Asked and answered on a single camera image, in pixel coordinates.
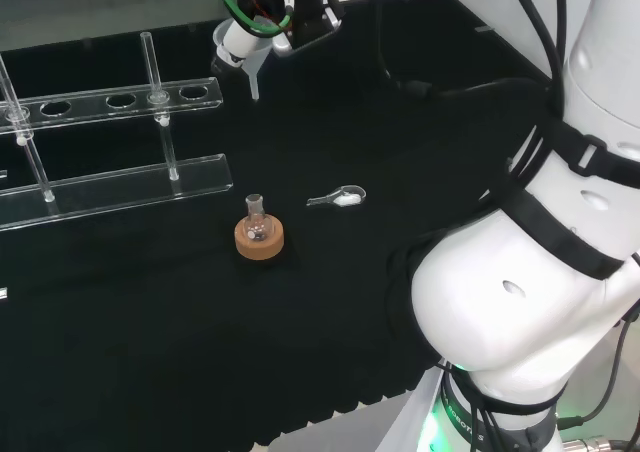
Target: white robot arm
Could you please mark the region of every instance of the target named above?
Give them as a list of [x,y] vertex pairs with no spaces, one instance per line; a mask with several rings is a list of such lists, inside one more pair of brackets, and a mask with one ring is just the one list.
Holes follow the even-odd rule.
[[[571,168],[552,152],[527,187],[562,227],[624,265],[605,280],[585,275],[499,210],[449,234],[415,272],[413,308],[422,332],[486,397],[524,406],[553,399],[640,298],[640,268],[631,259],[640,248],[640,190],[585,173],[603,147],[640,160],[639,14],[638,0],[592,0],[564,68],[564,121],[596,139]],[[455,381],[451,389],[470,414]],[[468,450],[449,407],[442,400],[436,405],[438,424],[450,450]],[[495,418],[515,436],[553,410]],[[545,452],[562,450],[557,431],[544,445]]]

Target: rack hole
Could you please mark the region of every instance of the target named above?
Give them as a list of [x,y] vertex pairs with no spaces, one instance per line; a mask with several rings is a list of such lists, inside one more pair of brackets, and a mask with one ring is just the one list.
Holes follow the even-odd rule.
[[509,292],[511,295],[515,295],[516,297],[520,297],[522,299],[526,298],[527,296],[527,294],[524,293],[524,290],[522,290],[513,282],[510,282],[508,280],[503,280],[502,286],[504,287],[504,290]]
[[40,112],[47,117],[60,117],[71,110],[71,103],[66,100],[59,100],[55,102],[47,102],[42,104]]
[[112,109],[126,109],[136,102],[136,96],[133,94],[121,94],[107,97],[107,105]]
[[182,87],[180,89],[180,97],[185,100],[198,100],[207,95],[209,90],[203,85],[193,85],[191,87]]
[[609,210],[609,201],[590,190],[581,190],[582,198],[596,210]]

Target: clear acrylic rod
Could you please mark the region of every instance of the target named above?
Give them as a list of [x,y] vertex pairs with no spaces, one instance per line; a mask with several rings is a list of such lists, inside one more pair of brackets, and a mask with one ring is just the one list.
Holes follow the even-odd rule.
[[38,185],[40,186],[42,195],[44,195],[44,201],[53,202],[54,200],[56,200],[56,198],[53,195],[53,191],[51,190],[51,185],[49,184],[47,173],[44,171],[44,166],[42,165],[42,160],[40,160],[40,154],[38,154],[36,144],[33,142],[33,137],[27,139],[27,143],[23,148],[25,153],[27,154],[27,158],[29,159],[29,165],[31,166],[33,175],[38,181]]
[[20,102],[18,101],[16,91],[13,89],[13,84],[9,78],[7,67],[4,65],[4,60],[2,60],[2,55],[0,55],[0,90],[2,90],[4,100],[6,100],[7,106],[9,107],[9,114],[15,119],[22,118],[23,114],[20,108]]
[[147,65],[147,76],[151,85],[151,94],[149,102],[153,104],[163,104],[169,100],[169,94],[162,90],[162,82],[160,81],[160,70],[158,70],[158,60],[156,59],[156,51],[153,47],[153,38],[150,32],[142,32],[140,34],[142,41],[142,52]]
[[[151,85],[149,102],[154,105],[162,105],[169,100],[169,94],[162,89],[160,71],[158,70],[158,60],[156,59],[156,51],[153,47],[153,37],[151,37],[150,32],[142,32],[140,34],[140,40],[142,41],[144,61],[147,65],[149,85]],[[178,180],[176,153],[173,150],[173,139],[171,138],[171,118],[169,114],[159,113],[156,114],[155,119],[160,126],[160,140],[162,140],[164,158],[167,161],[167,167],[169,168],[169,178],[171,180]]]
[[33,142],[33,131],[29,124],[29,117],[22,111],[22,107],[18,101],[18,96],[13,88],[11,78],[9,77],[7,67],[4,65],[4,60],[2,60],[1,55],[0,87],[2,88],[2,94],[9,106],[7,119],[13,123],[13,127],[16,131],[16,141],[18,145],[22,146],[25,154],[27,154],[27,160],[29,161],[33,175],[38,182],[40,191],[44,196],[45,202],[53,202],[55,200],[55,196],[51,190],[47,174],[44,171],[44,166],[42,165],[42,160],[40,160],[40,154],[38,154],[36,144]]
[[176,153],[173,150],[173,139],[171,138],[171,120],[168,115],[156,118],[158,126],[160,127],[160,140],[162,140],[162,150],[164,151],[164,158],[167,161],[167,167],[169,168],[169,178],[171,180],[178,180],[178,167],[176,163]]

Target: white powder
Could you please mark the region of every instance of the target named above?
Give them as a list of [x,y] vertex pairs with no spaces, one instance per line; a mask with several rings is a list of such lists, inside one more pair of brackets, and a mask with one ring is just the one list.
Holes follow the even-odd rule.
[[348,207],[349,205],[357,205],[362,202],[362,197],[358,194],[343,194],[335,199],[333,199],[333,203],[339,207]]

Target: green light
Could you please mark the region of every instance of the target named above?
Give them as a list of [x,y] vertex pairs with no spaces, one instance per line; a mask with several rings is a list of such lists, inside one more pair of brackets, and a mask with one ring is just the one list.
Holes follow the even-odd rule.
[[427,415],[427,418],[425,419],[424,424],[422,424],[422,432],[420,433],[420,442],[424,440],[426,443],[430,444],[435,440],[437,435],[438,435],[438,422],[436,421],[436,418],[433,415],[433,413],[431,413]]
[[451,452],[446,437],[438,425],[438,417],[434,412],[427,415],[424,424],[422,424],[416,452]]

